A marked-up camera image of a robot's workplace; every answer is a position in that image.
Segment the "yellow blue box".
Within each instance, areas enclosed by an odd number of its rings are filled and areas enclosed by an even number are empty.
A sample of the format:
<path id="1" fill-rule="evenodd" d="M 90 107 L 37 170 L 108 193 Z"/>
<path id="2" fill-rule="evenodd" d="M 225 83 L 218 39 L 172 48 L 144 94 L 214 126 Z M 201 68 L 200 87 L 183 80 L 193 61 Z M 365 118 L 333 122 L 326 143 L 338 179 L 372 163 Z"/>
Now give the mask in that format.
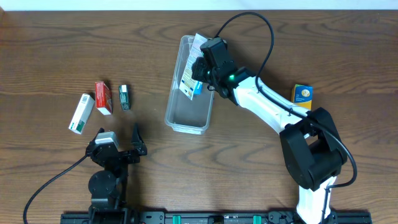
<path id="1" fill-rule="evenodd" d="M 291 102 L 306 108 L 312 109 L 313 87 L 308 85 L 296 84 L 292 89 Z"/>

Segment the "blue white box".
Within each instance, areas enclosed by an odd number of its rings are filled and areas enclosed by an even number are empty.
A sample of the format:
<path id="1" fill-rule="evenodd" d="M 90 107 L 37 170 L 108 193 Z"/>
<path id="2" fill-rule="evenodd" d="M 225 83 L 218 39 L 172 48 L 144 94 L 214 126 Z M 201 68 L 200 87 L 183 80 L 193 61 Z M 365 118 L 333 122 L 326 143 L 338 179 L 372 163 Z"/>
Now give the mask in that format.
<path id="1" fill-rule="evenodd" d="M 193 75 L 193 64 L 198 58 L 202 58 L 203 54 L 200 50 L 200 46 L 204 44 L 208 39 L 199 33 L 195 34 L 192 46 L 189 51 L 186 66 L 183 70 L 182 79 L 179 84 L 179 90 L 190 100 L 193 100 L 195 92 L 197 92 L 198 86 L 201 86 L 201 82 L 194 80 Z"/>

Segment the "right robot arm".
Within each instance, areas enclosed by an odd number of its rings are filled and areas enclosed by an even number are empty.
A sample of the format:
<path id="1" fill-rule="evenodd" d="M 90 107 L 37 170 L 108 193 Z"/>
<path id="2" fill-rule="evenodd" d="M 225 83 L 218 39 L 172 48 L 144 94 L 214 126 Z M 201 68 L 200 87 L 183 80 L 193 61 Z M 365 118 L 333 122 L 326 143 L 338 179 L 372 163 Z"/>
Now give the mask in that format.
<path id="1" fill-rule="evenodd" d="M 279 135 L 285 166 L 299 186 L 299 219 L 304 223 L 328 220 L 331 190 L 339 186 L 336 177 L 342 165 L 353 159 L 330 113 L 293 104 L 225 56 L 199 57 L 191 68 L 194 80 L 253 112 Z"/>

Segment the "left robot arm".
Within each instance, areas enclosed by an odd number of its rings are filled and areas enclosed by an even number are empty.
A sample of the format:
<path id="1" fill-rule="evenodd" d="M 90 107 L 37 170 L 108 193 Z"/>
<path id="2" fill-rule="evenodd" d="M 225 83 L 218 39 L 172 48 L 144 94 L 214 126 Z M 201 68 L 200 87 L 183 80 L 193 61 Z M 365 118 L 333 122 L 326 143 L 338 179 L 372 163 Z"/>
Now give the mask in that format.
<path id="1" fill-rule="evenodd" d="M 140 157 L 147 155 L 147 147 L 136 124 L 131 146 L 128 151 L 119 151 L 116 134 L 103 128 L 87 146 L 85 155 L 103 168 L 94 173 L 88 182 L 91 193 L 88 224 L 139 223 L 138 212 L 126 206 L 128 166 L 140 162 Z"/>

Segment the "red box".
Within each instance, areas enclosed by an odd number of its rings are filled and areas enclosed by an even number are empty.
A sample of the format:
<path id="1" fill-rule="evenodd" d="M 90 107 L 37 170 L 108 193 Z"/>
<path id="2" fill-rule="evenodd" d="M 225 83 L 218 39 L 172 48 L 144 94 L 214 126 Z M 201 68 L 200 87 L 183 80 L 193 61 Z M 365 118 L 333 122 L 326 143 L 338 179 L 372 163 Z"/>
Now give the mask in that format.
<path id="1" fill-rule="evenodd" d="M 103 115 L 111 115 L 113 112 L 111 90 L 105 82 L 95 83 L 96 109 Z"/>

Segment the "white green box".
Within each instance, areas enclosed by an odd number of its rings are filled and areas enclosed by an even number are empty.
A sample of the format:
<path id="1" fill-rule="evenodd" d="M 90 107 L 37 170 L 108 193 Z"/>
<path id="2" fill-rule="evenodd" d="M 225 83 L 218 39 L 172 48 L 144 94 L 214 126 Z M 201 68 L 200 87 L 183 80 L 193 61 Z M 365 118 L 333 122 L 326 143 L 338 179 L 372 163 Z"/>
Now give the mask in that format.
<path id="1" fill-rule="evenodd" d="M 76 134 L 82 134 L 94 107 L 94 103 L 94 99 L 89 94 L 82 94 L 68 127 L 69 130 L 73 131 Z"/>

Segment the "clear plastic container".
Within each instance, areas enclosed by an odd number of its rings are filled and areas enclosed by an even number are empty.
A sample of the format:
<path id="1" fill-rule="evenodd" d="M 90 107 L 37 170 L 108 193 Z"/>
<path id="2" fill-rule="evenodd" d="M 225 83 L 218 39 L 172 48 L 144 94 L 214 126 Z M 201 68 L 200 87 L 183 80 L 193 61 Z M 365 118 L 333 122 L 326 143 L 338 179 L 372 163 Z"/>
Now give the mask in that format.
<path id="1" fill-rule="evenodd" d="M 190 79 L 191 66 L 200 56 L 199 46 L 206 38 L 200 34 L 181 38 L 165 112 L 165 124 L 174 131 L 189 134 L 204 134 L 210 124 L 214 93 Z"/>

